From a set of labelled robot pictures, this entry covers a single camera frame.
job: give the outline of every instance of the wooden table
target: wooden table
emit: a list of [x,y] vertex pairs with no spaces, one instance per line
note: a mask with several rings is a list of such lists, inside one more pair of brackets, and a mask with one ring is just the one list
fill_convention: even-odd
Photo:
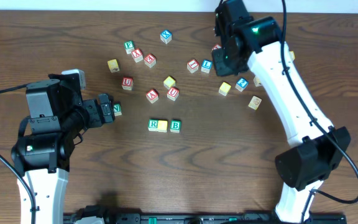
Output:
[[[281,14],[273,15],[279,23]],[[358,15],[290,14],[288,43],[296,66],[325,115],[346,126],[349,155],[358,165]],[[85,99],[112,94],[122,105],[114,124],[89,130],[71,157],[65,212],[86,205],[139,208],[143,212],[239,212],[271,210],[282,181],[274,165],[288,150],[281,122],[253,74],[242,93],[239,77],[215,72],[191,74],[192,58],[211,59],[213,13],[0,11],[0,89],[47,79],[49,73],[80,68],[86,73]],[[165,45],[159,34],[173,33]],[[154,68],[135,63],[123,43],[133,40],[157,58]],[[121,71],[110,73],[107,61],[118,59]],[[163,80],[177,79],[176,102],[165,96]],[[123,76],[134,90],[121,88]],[[225,81],[233,87],[219,95]],[[160,99],[150,104],[151,88]],[[253,95],[263,99],[248,108]],[[0,95],[0,153],[10,160],[20,120],[29,114],[25,91]],[[182,120],[180,134],[151,133],[149,118]],[[353,171],[342,160],[322,189],[350,199],[357,195]],[[317,196],[314,212],[344,212],[358,223],[358,204],[341,205]],[[0,163],[0,223],[19,223],[16,179]]]

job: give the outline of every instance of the letter on block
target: letter on block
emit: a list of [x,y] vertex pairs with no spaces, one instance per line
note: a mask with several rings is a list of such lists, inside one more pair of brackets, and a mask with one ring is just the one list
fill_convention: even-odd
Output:
[[204,60],[201,66],[201,71],[205,73],[209,73],[209,71],[211,71],[211,68],[212,68],[212,61]]
[[149,131],[157,131],[158,120],[149,120]]
[[167,93],[168,99],[175,101],[177,100],[178,96],[179,96],[179,90],[177,88],[171,87],[171,89],[168,90]]
[[131,54],[132,54],[132,58],[135,60],[136,63],[143,60],[143,55],[140,49],[134,50],[133,52],[131,52]]
[[124,77],[122,79],[122,88],[125,90],[132,90],[132,87],[134,87],[133,79]]
[[258,79],[258,77],[255,77],[255,78],[254,78],[254,84],[255,84],[256,87],[262,86],[262,83],[260,82],[260,80]]
[[191,61],[189,61],[188,63],[187,63],[187,69],[191,72],[191,73],[194,73],[195,71],[197,71],[198,70],[198,62],[195,60],[195,59],[193,59],[193,60],[191,60]]
[[120,116],[122,115],[122,111],[121,111],[121,105],[119,103],[116,103],[113,107],[114,110],[114,115],[115,116]]
[[111,73],[119,71],[117,59],[110,60],[110,61],[107,62],[107,64],[109,65]]
[[180,132],[180,126],[181,126],[180,121],[171,121],[170,131],[173,132],[173,133],[179,133]]
[[162,121],[162,120],[158,121],[158,125],[157,125],[158,132],[167,132],[167,128],[168,128],[168,121]]
[[245,90],[247,85],[248,85],[248,81],[245,78],[240,78],[240,80],[236,84],[236,89],[238,89],[239,91],[243,91]]
[[262,99],[256,96],[253,96],[251,102],[249,102],[248,106],[254,110],[258,109]]
[[221,49],[221,48],[222,48],[222,46],[220,46],[219,44],[216,44],[216,45],[212,48],[212,50]]
[[172,40],[172,34],[168,30],[164,30],[164,31],[162,31],[160,38],[161,38],[162,42],[167,44]]
[[225,82],[222,83],[221,87],[219,88],[219,93],[226,96],[229,92],[231,86]]
[[151,68],[157,63],[157,60],[152,54],[148,54],[146,58],[144,58],[144,63]]
[[174,87],[176,85],[176,81],[172,77],[168,77],[164,80],[164,86],[167,89],[171,89],[171,87]]
[[146,93],[146,98],[150,101],[150,103],[154,103],[158,100],[158,94],[154,90],[150,90]]
[[135,50],[134,42],[131,40],[125,42],[124,47],[125,47],[125,51],[127,52],[127,54],[130,54],[131,52],[133,52]]

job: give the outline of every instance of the white wall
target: white wall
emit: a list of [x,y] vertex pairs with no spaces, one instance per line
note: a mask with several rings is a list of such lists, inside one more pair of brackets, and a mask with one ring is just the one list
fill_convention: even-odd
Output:
[[[213,12],[219,0],[0,0],[0,9]],[[250,12],[281,12],[281,0],[244,0]],[[358,13],[358,0],[287,0],[288,12]]]

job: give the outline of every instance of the black cable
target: black cable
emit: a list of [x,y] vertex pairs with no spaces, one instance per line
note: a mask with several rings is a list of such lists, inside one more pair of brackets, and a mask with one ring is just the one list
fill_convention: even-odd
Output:
[[[0,94],[6,93],[9,91],[19,90],[21,88],[26,87],[27,85],[28,84],[24,84],[24,85],[19,85],[16,87],[8,88],[5,90],[0,90]],[[36,213],[37,209],[36,209],[34,194],[31,192],[30,187],[24,181],[23,177],[19,174],[19,172],[12,165],[10,165],[10,163],[5,158],[3,158],[2,155],[0,155],[0,161],[12,171],[12,173],[17,177],[17,179],[20,181],[20,183],[22,183],[23,187],[25,188],[25,191],[27,191],[27,193],[29,194],[30,202],[31,202],[31,211],[30,211],[31,212],[31,224],[35,224],[35,213]]]
[[[328,135],[328,133],[324,130],[323,127],[320,126],[320,124],[317,122],[317,119],[311,114],[310,110],[306,106],[305,102],[302,100],[302,97],[300,96],[300,94],[298,93],[298,90],[296,89],[295,85],[292,82],[290,73],[288,72],[288,67],[287,67],[287,64],[286,64],[286,61],[285,61],[285,55],[284,55],[285,34],[286,34],[286,31],[287,31],[287,7],[285,5],[285,0],[282,0],[282,4],[283,4],[283,30],[282,30],[282,36],[281,36],[281,61],[282,61],[282,65],[283,65],[283,72],[287,76],[288,82],[290,83],[294,94],[298,98],[298,100],[299,100],[300,104],[302,105],[303,109],[306,111],[306,114],[308,114],[311,122],[314,125],[316,125],[316,127],[324,134],[324,136],[331,142],[331,144],[333,144],[333,146],[345,157],[345,159],[351,165],[354,173],[356,174],[357,180],[358,180],[358,168],[357,168],[357,166],[354,164],[352,159],[346,154],[346,152],[344,152],[341,149],[341,147],[337,144],[337,142],[330,135]],[[330,199],[332,199],[332,200],[334,200],[336,202],[339,202],[339,203],[353,204],[353,203],[358,202],[358,196],[353,200],[343,200],[343,199],[339,199],[337,197],[334,197],[332,195],[329,195],[329,194],[327,194],[327,193],[325,193],[325,192],[323,192],[321,190],[318,190],[318,189],[312,189],[310,191],[309,196],[311,197],[311,194],[313,194],[313,193],[319,193],[319,194],[324,195],[325,197],[330,198]]]
[[29,194],[30,202],[31,202],[31,224],[35,224],[35,212],[36,212],[35,198],[33,193],[31,192],[30,187],[24,181],[23,177],[19,174],[19,172],[12,165],[10,165],[10,163],[5,158],[3,158],[2,155],[0,155],[0,161],[12,171],[12,173],[17,177],[17,179],[19,179],[19,181],[22,183],[23,187]]
[[9,91],[20,90],[21,88],[26,87],[28,84],[30,84],[30,83],[27,83],[27,84],[24,84],[24,85],[19,85],[19,86],[12,87],[12,88],[8,88],[8,89],[5,89],[5,90],[0,90],[0,94],[1,93],[7,93]]

